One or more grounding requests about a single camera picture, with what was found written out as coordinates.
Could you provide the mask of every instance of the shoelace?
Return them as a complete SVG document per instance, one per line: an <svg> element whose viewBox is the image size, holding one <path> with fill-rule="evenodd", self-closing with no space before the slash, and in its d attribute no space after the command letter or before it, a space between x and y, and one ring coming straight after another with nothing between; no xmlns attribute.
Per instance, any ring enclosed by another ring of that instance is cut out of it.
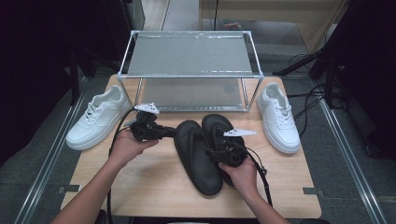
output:
<svg viewBox="0 0 396 224"><path fill-rule="evenodd" d="M287 105L286 108L283 108L280 105L275 105L275 109L276 111L278 111L279 113L277 114L277 118L279 119L279 121L283 124L289 124L291 123L292 119L291 119L291 106Z"/></svg>
<svg viewBox="0 0 396 224"><path fill-rule="evenodd" d="M84 115L81 117L81 120L87 124L91 125L97 118L98 112L100 112L100 108L95 107L92 103L88 103L88 108L84 112Z"/></svg>

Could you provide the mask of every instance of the black wire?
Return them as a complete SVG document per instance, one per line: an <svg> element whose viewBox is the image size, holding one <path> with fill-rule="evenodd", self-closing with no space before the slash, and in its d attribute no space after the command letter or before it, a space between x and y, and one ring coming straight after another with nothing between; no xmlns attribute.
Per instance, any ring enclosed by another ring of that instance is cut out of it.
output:
<svg viewBox="0 0 396 224"><path fill-rule="evenodd" d="M134 218L133 217L129 217L128 218L128 224L134 224Z"/></svg>
<svg viewBox="0 0 396 224"><path fill-rule="evenodd" d="M216 10L215 10L215 22L213 24L213 30L216 31L216 20L218 19L218 7L219 7L219 0L216 1Z"/></svg>
<svg viewBox="0 0 396 224"><path fill-rule="evenodd" d="M306 96L308 94L309 93L288 95L288 98L301 97L301 96ZM322 96L323 94L324 94L324 91L313 91L311 93L311 96Z"/></svg>
<svg viewBox="0 0 396 224"><path fill-rule="evenodd" d="M272 203L272 199L271 199L271 192L270 192L270 186L268 184L267 179L265 178L265 173L266 170L264 169L264 167L262 166L262 160L260 159L259 155L257 155L257 153L255 151L253 151L252 149L245 147L245 146L241 146L237 143L233 143L237 146L239 146L239 148L242 148L243 150L245 150L245 152L247 153L247 155L253 160L254 166L256 167L256 170L259 172L260 177L262 178L262 183L264 184L264 190L265 190L265 195L267 196L267 201L268 203L273 206ZM256 162L256 160L253 158L253 156L248 152L248 149L252 152L254 152L254 154L256 154L257 158L259 158L260 161L260 165Z"/></svg>
<svg viewBox="0 0 396 224"><path fill-rule="evenodd" d="M305 102L304 102L304 109L302 111L300 111L299 113L297 113L293 118L294 120L296 120L297 118L299 118L302 114L305 114L304 116L304 126L303 129L301 130L301 132L299 133L300 138L303 136L303 134L305 133L306 127L308 126L308 109L313 108L317 103L320 102L321 99L323 99L323 94L322 95L318 95L320 93L320 91L315 91L317 88L324 86L325 84L320 84L315 86L314 88L312 88L312 90L307 93L307 94L299 94L298 96L305 96ZM310 104L308 103L308 99L310 96L319 96L318 99L316 99L314 102L311 102Z"/></svg>
<svg viewBox="0 0 396 224"><path fill-rule="evenodd" d="M293 60L293 59L296 58L296 57L300 57L300 56L303 56L303 58L301 59L301 60L303 60L303 59L305 59L306 57L308 57L309 54L297 54L297 55L292 56L292 57L289 59L289 66L291 66L291 60ZM304 67L307 68L307 69L311 69L310 67L306 66L306 64L304 64ZM296 73L305 73L305 72L302 72L302 71L298 71L297 69L295 70L295 72L296 72Z"/></svg>
<svg viewBox="0 0 396 224"><path fill-rule="evenodd" d="M119 126L117 127L117 130L116 130L116 132L114 133L113 141L111 142L111 147L110 147L110 149L108 150L108 157L110 157L110 154L111 154L111 152L113 151L113 146L114 146L114 143L115 143L116 140L117 140L117 135L118 135L122 130L127 129L127 128L121 129L121 125L122 125L122 123L125 121L126 117L128 117L128 115L129 115L132 111L134 111L134 110L133 110L133 109L128 110L128 111L126 112L126 114L122 117L122 119L120 120ZM110 188L110 190L109 190L108 193L107 193L107 219L108 219L108 223L109 223L109 224L113 224L113 216L111 215L111 188Z"/></svg>

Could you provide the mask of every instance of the sneaker sole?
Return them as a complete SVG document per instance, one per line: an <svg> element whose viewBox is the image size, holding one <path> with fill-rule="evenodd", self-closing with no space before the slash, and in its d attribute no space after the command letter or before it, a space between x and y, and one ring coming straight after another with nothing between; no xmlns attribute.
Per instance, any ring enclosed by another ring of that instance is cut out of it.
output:
<svg viewBox="0 0 396 224"><path fill-rule="evenodd" d="M125 115L125 113L130 108L131 108L131 105L129 104L129 102L127 102L127 104L125 104L122 107L121 111L110 121L110 123L107 125L105 130L102 133L100 133L97 137L92 139L90 142L85 143L83 145L75 145L75 146L66 142L67 145L74 150L85 150L90 147L94 147L94 146L98 145L111 133L111 131L113 130L114 125L116 125L117 121L119 121L122 118L122 116Z"/></svg>
<svg viewBox="0 0 396 224"><path fill-rule="evenodd" d="M262 108L262 98L261 97L259 97L257 99L257 106L259 107L260 115L262 116L262 127L264 129L265 136L267 137L267 139L271 143L271 145L274 148L276 148L278 151L281 151L281 152L287 153L287 154L295 153L298 149L300 149L300 146L298 146L297 148L292 148L292 149L282 147L275 140L275 138L270 134L270 132L268 130L267 121L265 120L265 116L264 116L264 112L263 112L264 109Z"/></svg>

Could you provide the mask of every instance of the floor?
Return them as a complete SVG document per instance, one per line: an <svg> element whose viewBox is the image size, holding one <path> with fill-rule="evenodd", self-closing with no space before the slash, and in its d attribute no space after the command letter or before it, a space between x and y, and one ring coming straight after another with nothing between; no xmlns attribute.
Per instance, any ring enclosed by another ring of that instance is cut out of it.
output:
<svg viewBox="0 0 396 224"><path fill-rule="evenodd" d="M146 30L197 30L196 0L143 0ZM297 62L307 53L295 24L287 22L239 21L251 30L266 76ZM211 30L213 20L204 20ZM225 29L218 21L218 29ZM283 79L288 95L308 93L324 82L311 80L309 67L299 68ZM63 195L58 188L69 184L79 152L64 144L64 135L85 111L94 95L104 92L113 71L97 63L94 78L81 76L84 90L75 106L70 92L59 102L37 131L32 142L0 169L0 223L49 223L59 212ZM304 110L304 98L290 97L293 114ZM309 109L302 137L304 153L315 184L322 216L331 223L396 223L396 164L367 155L347 110L330 110L323 102ZM304 127L304 116L295 120ZM130 223L115 217L116 223ZM299 223L300 219L289 219ZM136 218L133 223L164 220Z"/></svg>

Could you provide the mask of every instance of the hand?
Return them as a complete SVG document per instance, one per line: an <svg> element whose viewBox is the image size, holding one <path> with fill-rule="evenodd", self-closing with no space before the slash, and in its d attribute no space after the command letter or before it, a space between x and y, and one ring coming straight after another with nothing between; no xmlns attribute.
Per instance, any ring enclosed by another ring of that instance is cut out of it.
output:
<svg viewBox="0 0 396 224"><path fill-rule="evenodd" d="M219 167L231 177L233 185L243 196L258 192L257 169L251 158L247 157L238 167L232 167L223 162L219 163Z"/></svg>
<svg viewBox="0 0 396 224"><path fill-rule="evenodd" d="M130 129L122 130L117 135L109 159L116 162L120 167L124 167L129 161L142 154L143 150L157 145L158 142L158 140L140 142L134 138Z"/></svg>

